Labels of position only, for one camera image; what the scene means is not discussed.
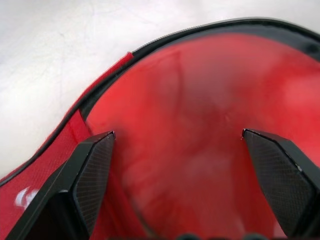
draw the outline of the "white backdrop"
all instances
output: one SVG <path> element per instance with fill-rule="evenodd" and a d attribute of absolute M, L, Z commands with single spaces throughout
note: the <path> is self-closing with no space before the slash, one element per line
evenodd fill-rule
<path fill-rule="evenodd" d="M 0 1 L 0 178 L 28 160 L 72 103 L 127 51 L 240 17 L 320 32 L 319 0 Z"/>

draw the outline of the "white surface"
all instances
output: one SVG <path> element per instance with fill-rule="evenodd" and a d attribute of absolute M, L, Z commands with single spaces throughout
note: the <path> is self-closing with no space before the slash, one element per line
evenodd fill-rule
<path fill-rule="evenodd" d="M 0 1 L 0 178 L 28 160 L 83 90 L 127 51 L 240 17 L 320 32 L 319 12 L 319 0 Z"/>

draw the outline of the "carbon fiber texture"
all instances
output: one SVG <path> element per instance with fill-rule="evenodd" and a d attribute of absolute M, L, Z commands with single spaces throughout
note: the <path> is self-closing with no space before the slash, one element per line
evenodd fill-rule
<path fill-rule="evenodd" d="M 109 134 L 93 146 L 74 187 L 75 202 L 89 235 L 106 191 L 114 140 Z"/>
<path fill-rule="evenodd" d="M 262 192 L 282 230 L 291 236 L 304 221 L 316 192 L 275 142 L 249 131 L 244 139 Z"/>

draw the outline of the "white logo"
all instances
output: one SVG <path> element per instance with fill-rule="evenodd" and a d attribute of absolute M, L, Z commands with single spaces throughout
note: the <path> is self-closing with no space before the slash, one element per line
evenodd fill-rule
<path fill-rule="evenodd" d="M 23 207 L 24 210 L 29 206 L 32 199 L 37 195 L 38 189 L 32 190 L 30 193 L 26 194 L 29 189 L 29 186 L 23 189 L 22 191 L 18 192 L 16 198 L 15 198 L 15 205 L 18 207 Z"/>

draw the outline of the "red fabric lining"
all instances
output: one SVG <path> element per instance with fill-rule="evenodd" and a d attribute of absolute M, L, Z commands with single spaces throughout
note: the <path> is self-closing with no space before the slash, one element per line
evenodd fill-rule
<path fill-rule="evenodd" d="M 128 52 L 127 55 L 94 81 L 78 98 L 74 105 L 94 86 L 132 59 L 132 57 L 133 55 Z M 47 178 L 70 157 L 77 144 L 90 135 L 90 131 L 80 111 L 77 110 L 48 149 L 22 173 L 0 188 L 0 239 L 4 239 L 9 234 L 21 217 L 27 207 L 28 198 L 34 195 Z M 117 236 L 117 234 L 127 236 L 129 233 L 134 233 L 134 236 L 143 236 L 142 227 L 140 227 L 139 221 L 134 215 L 120 184 L 117 182 L 117 179 L 113 177 L 112 170 L 110 176 L 107 187 L 107 189 L 109 189 L 107 191 L 108 194 L 104 197 L 91 239 L 103 239 L 110 237 L 110 235 Z M 16 199 L 18 193 L 21 193 L 21 198 L 17 200 L 17 204 Z"/>

